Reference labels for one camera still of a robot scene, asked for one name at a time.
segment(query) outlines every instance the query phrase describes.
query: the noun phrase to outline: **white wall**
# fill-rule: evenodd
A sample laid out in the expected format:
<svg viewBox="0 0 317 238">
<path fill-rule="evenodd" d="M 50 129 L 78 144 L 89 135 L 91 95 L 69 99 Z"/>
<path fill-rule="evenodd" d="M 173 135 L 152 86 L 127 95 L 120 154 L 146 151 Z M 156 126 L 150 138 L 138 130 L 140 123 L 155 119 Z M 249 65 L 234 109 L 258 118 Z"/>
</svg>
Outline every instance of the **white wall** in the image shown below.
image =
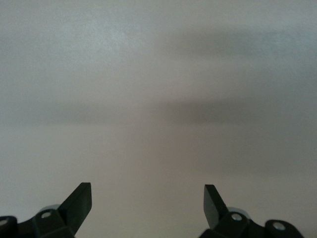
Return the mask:
<svg viewBox="0 0 317 238">
<path fill-rule="evenodd" d="M 317 234 L 317 2 L 0 1 L 0 215 L 82 181 L 84 237 L 197 238 L 204 184 Z"/>
</svg>

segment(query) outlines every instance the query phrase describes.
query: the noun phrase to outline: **black mount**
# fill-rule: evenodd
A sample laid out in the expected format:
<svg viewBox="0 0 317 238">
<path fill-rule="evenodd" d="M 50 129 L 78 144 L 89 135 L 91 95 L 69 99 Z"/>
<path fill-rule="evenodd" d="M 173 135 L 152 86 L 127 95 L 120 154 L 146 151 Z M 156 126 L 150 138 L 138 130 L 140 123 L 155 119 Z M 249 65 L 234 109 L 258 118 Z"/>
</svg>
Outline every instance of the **black mount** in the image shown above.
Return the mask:
<svg viewBox="0 0 317 238">
<path fill-rule="evenodd" d="M 74 238 L 92 207 L 91 184 L 81 183 L 57 208 L 17 223 L 0 217 L 0 238 Z M 200 238 L 303 238 L 290 223 L 269 220 L 264 227 L 239 212 L 230 212 L 214 185 L 205 185 L 204 212 L 210 229 Z"/>
<path fill-rule="evenodd" d="M 91 207 L 91 184 L 83 182 L 57 209 L 41 211 L 20 224 L 13 216 L 0 217 L 0 238 L 74 238 Z"/>
<path fill-rule="evenodd" d="M 239 212 L 229 212 L 214 185 L 205 185 L 204 212 L 210 229 L 200 238 L 303 238 L 288 222 L 269 220 L 261 227 Z"/>
</svg>

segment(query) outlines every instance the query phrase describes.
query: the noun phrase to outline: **black plastic tab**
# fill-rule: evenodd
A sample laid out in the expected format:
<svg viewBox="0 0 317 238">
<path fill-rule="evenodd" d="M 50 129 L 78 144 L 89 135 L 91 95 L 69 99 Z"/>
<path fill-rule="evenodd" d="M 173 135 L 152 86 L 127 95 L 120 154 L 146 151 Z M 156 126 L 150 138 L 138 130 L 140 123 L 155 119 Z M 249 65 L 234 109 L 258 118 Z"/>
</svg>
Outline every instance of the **black plastic tab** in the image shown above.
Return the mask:
<svg viewBox="0 0 317 238">
<path fill-rule="evenodd" d="M 229 212 L 214 185 L 205 185 L 204 212 L 211 229 Z"/>
<path fill-rule="evenodd" d="M 82 182 L 57 209 L 75 234 L 92 207 L 91 184 Z"/>
</svg>

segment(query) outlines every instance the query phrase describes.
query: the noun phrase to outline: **screw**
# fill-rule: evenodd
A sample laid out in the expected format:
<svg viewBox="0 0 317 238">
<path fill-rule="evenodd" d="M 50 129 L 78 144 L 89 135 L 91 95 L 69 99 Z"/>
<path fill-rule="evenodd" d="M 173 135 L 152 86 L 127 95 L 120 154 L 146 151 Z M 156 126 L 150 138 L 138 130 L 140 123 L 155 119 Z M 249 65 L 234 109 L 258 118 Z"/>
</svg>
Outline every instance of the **screw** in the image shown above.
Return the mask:
<svg viewBox="0 0 317 238">
<path fill-rule="evenodd" d="M 8 223 L 8 219 L 4 219 L 0 221 L 0 226 L 3 226 Z"/>
<path fill-rule="evenodd" d="M 51 215 L 51 212 L 45 212 L 41 215 L 41 218 L 46 218 L 49 217 Z"/>
<path fill-rule="evenodd" d="M 231 217 L 235 221 L 241 221 L 242 220 L 242 217 L 238 213 L 232 214 Z"/>
<path fill-rule="evenodd" d="M 285 226 L 280 222 L 274 222 L 273 226 L 275 229 L 277 229 L 279 231 L 284 231 L 286 229 Z"/>
</svg>

